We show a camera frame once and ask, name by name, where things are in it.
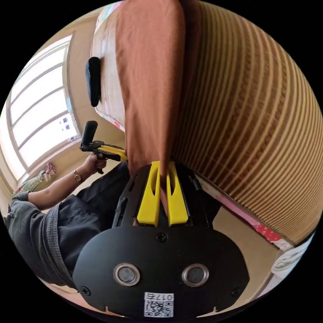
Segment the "person's left hand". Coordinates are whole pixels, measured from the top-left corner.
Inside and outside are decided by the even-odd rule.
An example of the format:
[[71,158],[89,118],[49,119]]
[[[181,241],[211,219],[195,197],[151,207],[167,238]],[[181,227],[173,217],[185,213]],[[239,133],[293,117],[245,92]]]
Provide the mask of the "person's left hand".
[[93,175],[97,172],[100,174],[103,173],[103,169],[106,167],[107,160],[104,158],[102,153],[95,154],[91,153],[85,160],[82,169],[83,172],[90,175]]

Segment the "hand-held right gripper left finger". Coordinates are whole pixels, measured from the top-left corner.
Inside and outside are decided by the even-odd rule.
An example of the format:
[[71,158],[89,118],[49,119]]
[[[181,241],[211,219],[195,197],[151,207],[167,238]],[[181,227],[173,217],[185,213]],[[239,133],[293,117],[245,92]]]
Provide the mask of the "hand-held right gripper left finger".
[[152,162],[147,170],[149,172],[137,213],[137,222],[140,225],[157,226],[160,207],[160,162]]

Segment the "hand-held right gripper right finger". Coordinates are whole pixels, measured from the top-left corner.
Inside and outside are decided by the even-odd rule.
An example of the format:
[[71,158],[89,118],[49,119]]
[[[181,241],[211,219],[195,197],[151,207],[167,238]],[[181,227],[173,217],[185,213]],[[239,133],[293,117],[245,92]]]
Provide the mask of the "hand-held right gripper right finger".
[[169,226],[186,224],[188,221],[188,212],[175,162],[170,162],[168,165],[166,193]]

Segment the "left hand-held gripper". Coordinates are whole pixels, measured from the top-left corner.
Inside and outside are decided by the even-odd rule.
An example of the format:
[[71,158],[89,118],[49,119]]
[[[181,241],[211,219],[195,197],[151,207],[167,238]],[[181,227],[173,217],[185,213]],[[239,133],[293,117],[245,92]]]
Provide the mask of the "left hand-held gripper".
[[[102,141],[92,141],[89,143],[81,143],[80,150],[82,152],[95,153],[97,154],[97,157],[99,159],[105,159],[105,160],[110,159],[118,162],[124,162],[128,160],[126,156],[126,152],[122,147],[105,144]],[[82,166],[80,166],[79,170],[81,171],[80,174],[82,175],[86,174],[83,172]]]

